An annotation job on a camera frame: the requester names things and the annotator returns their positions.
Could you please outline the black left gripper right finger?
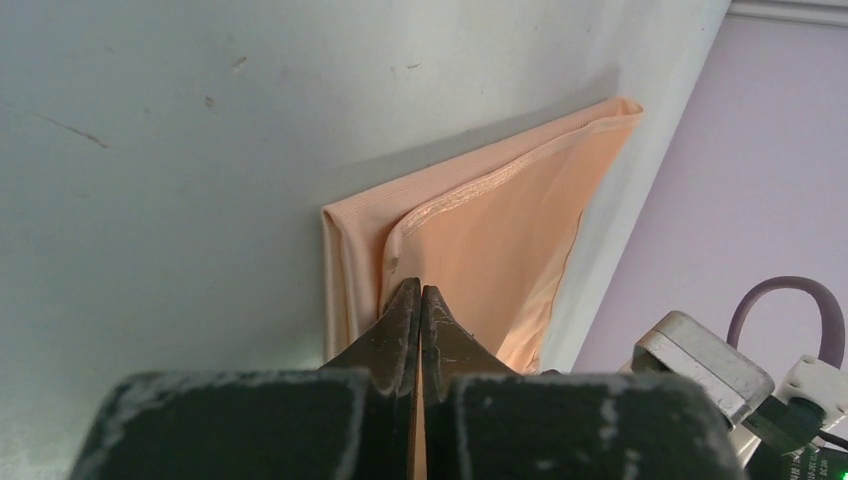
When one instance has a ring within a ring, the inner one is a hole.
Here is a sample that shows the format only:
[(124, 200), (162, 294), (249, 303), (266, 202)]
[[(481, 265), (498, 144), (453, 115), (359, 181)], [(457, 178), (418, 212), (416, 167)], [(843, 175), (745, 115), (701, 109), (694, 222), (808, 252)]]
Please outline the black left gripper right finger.
[(672, 373), (520, 375), (422, 291), (430, 479), (741, 479), (705, 391)]

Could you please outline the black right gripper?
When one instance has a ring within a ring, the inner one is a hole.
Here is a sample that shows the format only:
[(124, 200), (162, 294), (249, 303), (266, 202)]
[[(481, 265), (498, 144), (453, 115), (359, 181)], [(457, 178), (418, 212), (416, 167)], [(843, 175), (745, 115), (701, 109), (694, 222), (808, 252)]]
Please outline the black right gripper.
[(845, 479), (847, 440), (824, 428), (825, 411), (810, 400), (768, 397), (729, 433), (748, 479)]

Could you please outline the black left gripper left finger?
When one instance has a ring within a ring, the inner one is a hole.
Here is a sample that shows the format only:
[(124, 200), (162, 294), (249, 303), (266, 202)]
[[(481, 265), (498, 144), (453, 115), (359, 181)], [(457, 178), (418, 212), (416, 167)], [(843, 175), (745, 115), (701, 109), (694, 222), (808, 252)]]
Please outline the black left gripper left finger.
[(74, 479), (410, 479), (421, 283), (315, 370), (143, 372), (104, 399)]

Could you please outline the peach satin napkin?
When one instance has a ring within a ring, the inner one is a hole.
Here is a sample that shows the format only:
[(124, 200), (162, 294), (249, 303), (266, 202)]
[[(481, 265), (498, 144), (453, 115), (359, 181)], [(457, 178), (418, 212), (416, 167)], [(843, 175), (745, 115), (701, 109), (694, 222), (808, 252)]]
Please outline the peach satin napkin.
[(451, 465), (456, 381), (538, 369), (583, 215), (643, 114), (614, 97), (325, 206), (326, 365), (362, 479)]

